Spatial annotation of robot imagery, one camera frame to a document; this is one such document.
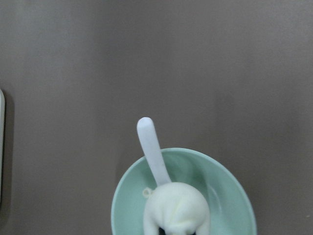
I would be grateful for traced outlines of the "beige rabbit tray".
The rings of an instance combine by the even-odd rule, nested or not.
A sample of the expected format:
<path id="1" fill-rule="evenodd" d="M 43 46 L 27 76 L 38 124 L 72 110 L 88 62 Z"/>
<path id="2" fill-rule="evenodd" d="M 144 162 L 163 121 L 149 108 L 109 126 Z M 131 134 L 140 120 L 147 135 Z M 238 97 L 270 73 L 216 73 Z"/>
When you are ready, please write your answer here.
<path id="1" fill-rule="evenodd" d="M 0 188 L 2 188 L 3 142 L 4 142 L 5 98 L 0 91 Z"/>

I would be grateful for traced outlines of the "mint green bowl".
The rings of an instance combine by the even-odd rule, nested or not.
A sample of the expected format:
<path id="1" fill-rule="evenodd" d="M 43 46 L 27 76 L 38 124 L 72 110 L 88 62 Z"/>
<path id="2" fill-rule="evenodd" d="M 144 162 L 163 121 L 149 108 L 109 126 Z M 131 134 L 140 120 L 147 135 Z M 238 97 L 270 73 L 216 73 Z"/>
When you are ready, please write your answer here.
<path id="1" fill-rule="evenodd" d="M 197 188 L 210 208 L 212 235 L 255 235 L 257 225 L 251 202 L 232 173 L 213 158 L 187 148 L 165 148 L 163 159 L 173 182 Z M 143 234 L 145 188 L 156 182 L 145 157 L 134 162 L 120 179 L 111 208 L 114 235 Z"/>

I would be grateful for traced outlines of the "white plastic spoon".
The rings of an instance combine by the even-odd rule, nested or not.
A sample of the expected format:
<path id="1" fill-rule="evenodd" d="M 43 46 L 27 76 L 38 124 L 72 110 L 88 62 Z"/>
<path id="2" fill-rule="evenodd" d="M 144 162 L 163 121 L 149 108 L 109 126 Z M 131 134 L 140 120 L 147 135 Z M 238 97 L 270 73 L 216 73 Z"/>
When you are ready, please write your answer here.
<path id="1" fill-rule="evenodd" d="M 171 183 L 172 181 L 164 163 L 153 120 L 149 117 L 142 117 L 137 122 L 136 129 L 141 148 L 156 185 L 161 186 Z"/>

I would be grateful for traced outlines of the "white steamed bun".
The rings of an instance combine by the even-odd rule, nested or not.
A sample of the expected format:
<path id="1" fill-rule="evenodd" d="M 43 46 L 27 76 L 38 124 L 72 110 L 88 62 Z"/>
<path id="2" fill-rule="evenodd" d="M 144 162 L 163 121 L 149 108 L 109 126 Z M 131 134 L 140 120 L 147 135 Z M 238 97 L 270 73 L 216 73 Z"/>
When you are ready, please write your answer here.
<path id="1" fill-rule="evenodd" d="M 199 190 L 174 182 L 157 187 L 146 201 L 143 214 L 145 235 L 209 235 L 210 209 Z"/>

